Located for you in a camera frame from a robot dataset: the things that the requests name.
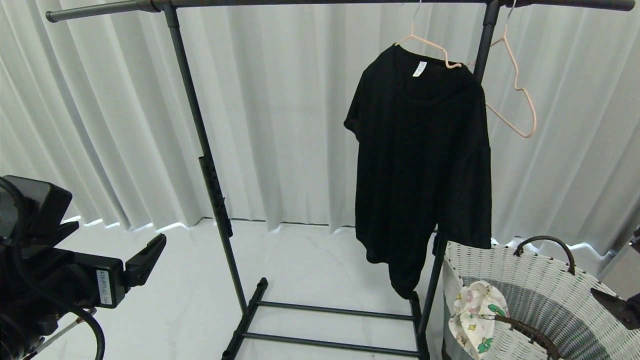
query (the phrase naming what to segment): white marble floor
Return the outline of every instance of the white marble floor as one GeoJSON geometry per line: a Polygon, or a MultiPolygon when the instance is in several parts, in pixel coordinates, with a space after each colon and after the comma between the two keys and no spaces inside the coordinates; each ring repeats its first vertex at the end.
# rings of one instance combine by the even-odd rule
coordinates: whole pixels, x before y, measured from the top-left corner
{"type": "MultiPolygon", "coordinates": [[[[368,311],[410,314],[409,303],[391,288],[387,266],[365,260],[355,232],[343,228],[283,224],[266,231],[265,223],[234,222],[232,244],[249,299],[261,277],[269,288],[264,300],[368,311]]],[[[185,229],[164,231],[168,243],[147,284],[133,288],[113,310],[97,319],[106,335],[106,360],[219,359],[240,320],[240,309],[218,232],[211,220],[185,229]]],[[[103,225],[81,227],[61,247],[129,259],[156,235],[153,228],[123,232],[103,225]]],[[[418,286],[424,300],[432,256],[418,286]]],[[[442,299],[436,297],[428,330],[432,359],[439,359],[442,299]]],[[[251,331],[325,341],[415,350],[410,322],[259,309],[251,331]]],[[[95,340],[89,327],[78,326],[36,358],[91,360],[95,340]]],[[[393,360],[407,359],[245,340],[238,360],[393,360]]]]}

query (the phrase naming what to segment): garment rack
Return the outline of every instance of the garment rack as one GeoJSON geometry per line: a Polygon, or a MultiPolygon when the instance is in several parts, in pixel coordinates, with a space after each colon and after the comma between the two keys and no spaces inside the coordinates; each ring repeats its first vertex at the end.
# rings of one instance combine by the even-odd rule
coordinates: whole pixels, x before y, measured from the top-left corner
{"type": "MultiPolygon", "coordinates": [[[[209,140],[205,131],[202,114],[196,91],[193,86],[191,71],[189,70],[188,59],[180,34],[180,24],[178,21],[177,9],[199,6],[237,6],[237,5],[278,5],[278,4],[348,4],[348,3],[417,3],[418,0],[128,0],[117,3],[99,4],[93,6],[85,6],[81,8],[73,8],[68,10],[60,10],[55,12],[47,12],[45,16],[51,22],[61,20],[76,19],[81,17],[89,17],[95,15],[105,15],[112,13],[145,11],[145,12],[164,12],[166,23],[173,40],[173,48],[178,59],[180,73],[184,82],[184,88],[187,93],[191,115],[195,123],[198,139],[202,148],[203,156],[199,157],[202,175],[204,176],[205,185],[209,194],[209,200],[213,207],[214,218],[217,223],[218,232],[222,240],[222,245],[227,257],[227,263],[231,278],[236,289],[236,295],[242,318],[234,331],[227,349],[222,353],[222,360],[233,360],[236,358],[238,350],[244,339],[258,339],[279,341],[282,343],[294,343],[302,345],[314,345],[318,347],[337,348],[343,350],[356,350],[370,352],[373,354],[388,354],[395,356],[413,357],[420,360],[429,360],[429,350],[426,342],[426,327],[429,322],[429,314],[433,305],[438,278],[440,277],[440,269],[444,260],[446,241],[436,241],[435,260],[431,271],[431,278],[427,290],[424,307],[420,310],[420,300],[418,295],[413,292],[413,296],[409,300],[411,315],[395,315],[388,313],[377,313],[371,311],[359,311],[350,309],[337,309],[333,307],[306,306],[299,304],[286,304],[281,302],[271,302],[262,299],[269,283],[266,278],[262,278],[256,287],[256,290],[247,304],[244,297],[244,291],[240,283],[240,276],[236,266],[236,260],[233,255],[230,237],[233,235],[231,229],[231,221],[227,215],[227,209],[222,196],[220,182],[218,181],[218,173],[213,162],[209,140]],[[302,311],[315,311],[321,313],[333,313],[342,315],[368,316],[375,318],[386,318],[395,320],[411,321],[415,335],[416,350],[401,350],[396,348],[372,347],[364,345],[355,345],[348,343],[337,343],[332,341],[318,341],[302,338],[292,338],[287,336],[275,336],[270,334],[259,334],[249,331],[249,326],[253,320],[253,316],[259,307],[278,307],[281,309],[293,309],[302,311]]],[[[486,67],[487,57],[489,55],[489,45],[491,44],[493,29],[498,19],[500,7],[511,6],[512,0],[424,0],[423,3],[484,3],[486,10],[484,13],[483,30],[478,47],[476,58],[476,66],[474,68],[474,76],[478,81],[482,82],[484,76],[484,68],[486,67]]],[[[606,10],[630,11],[635,6],[634,0],[518,0],[516,6],[527,6],[532,4],[545,5],[561,5],[574,6],[580,8],[598,8],[606,10]]]]}

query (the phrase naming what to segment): clothing label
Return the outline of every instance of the clothing label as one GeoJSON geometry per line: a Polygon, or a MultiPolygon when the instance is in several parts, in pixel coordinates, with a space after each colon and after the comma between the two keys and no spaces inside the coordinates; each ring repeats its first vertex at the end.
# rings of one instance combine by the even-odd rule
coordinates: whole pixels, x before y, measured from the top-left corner
{"type": "Polygon", "coordinates": [[[417,78],[418,76],[420,76],[420,74],[422,74],[422,72],[424,71],[425,67],[427,67],[427,62],[420,61],[420,64],[418,64],[418,68],[415,69],[415,72],[413,73],[413,77],[417,78]]]}
{"type": "Polygon", "coordinates": [[[98,275],[98,293],[100,294],[100,302],[104,305],[113,305],[109,273],[104,270],[96,270],[96,274],[98,275]]]}

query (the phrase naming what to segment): brown handle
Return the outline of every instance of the brown handle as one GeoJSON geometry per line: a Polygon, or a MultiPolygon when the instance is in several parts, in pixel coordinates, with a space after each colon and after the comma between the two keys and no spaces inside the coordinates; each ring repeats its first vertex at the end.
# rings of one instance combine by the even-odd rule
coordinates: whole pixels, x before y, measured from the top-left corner
{"type": "Polygon", "coordinates": [[[532,238],[528,238],[525,241],[523,241],[522,243],[520,243],[520,245],[518,245],[518,247],[516,248],[516,252],[514,252],[513,254],[515,256],[520,257],[520,255],[522,255],[522,253],[524,252],[524,245],[527,245],[528,243],[532,243],[536,240],[551,240],[554,243],[560,245],[564,252],[566,253],[566,256],[569,258],[569,274],[575,275],[575,259],[573,258],[573,254],[571,253],[571,250],[569,250],[569,247],[566,246],[565,243],[562,242],[562,240],[560,240],[559,238],[555,238],[553,236],[548,236],[548,235],[540,235],[540,236],[534,236],[532,238]]]}
{"type": "Polygon", "coordinates": [[[517,330],[522,333],[524,336],[527,336],[531,339],[531,343],[536,342],[542,348],[547,351],[547,355],[549,359],[559,360],[560,359],[560,350],[553,341],[551,341],[548,337],[546,337],[542,332],[537,330],[535,327],[531,325],[527,325],[521,321],[507,318],[501,315],[495,315],[495,320],[508,323],[511,325],[511,330],[517,330]]]}

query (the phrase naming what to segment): white wicker basket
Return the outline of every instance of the white wicker basket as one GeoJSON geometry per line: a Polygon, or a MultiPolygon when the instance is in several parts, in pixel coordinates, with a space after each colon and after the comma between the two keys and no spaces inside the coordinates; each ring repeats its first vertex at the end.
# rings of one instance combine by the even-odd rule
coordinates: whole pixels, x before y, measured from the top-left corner
{"type": "MultiPolygon", "coordinates": [[[[453,302],[464,284],[484,280],[504,295],[513,319],[534,327],[558,347],[566,360],[640,360],[640,331],[627,330],[591,295],[596,288],[613,291],[585,271],[575,268],[569,248],[550,236],[537,236],[514,249],[496,245],[491,250],[449,243],[442,269],[445,295],[445,323],[453,302]],[[522,247],[535,240],[559,242],[570,258],[564,263],[537,254],[523,253],[522,247]]],[[[495,347],[485,360],[546,359],[546,350],[529,338],[496,327],[495,347]]],[[[452,360],[468,360],[448,326],[446,352],[452,360]]]]}

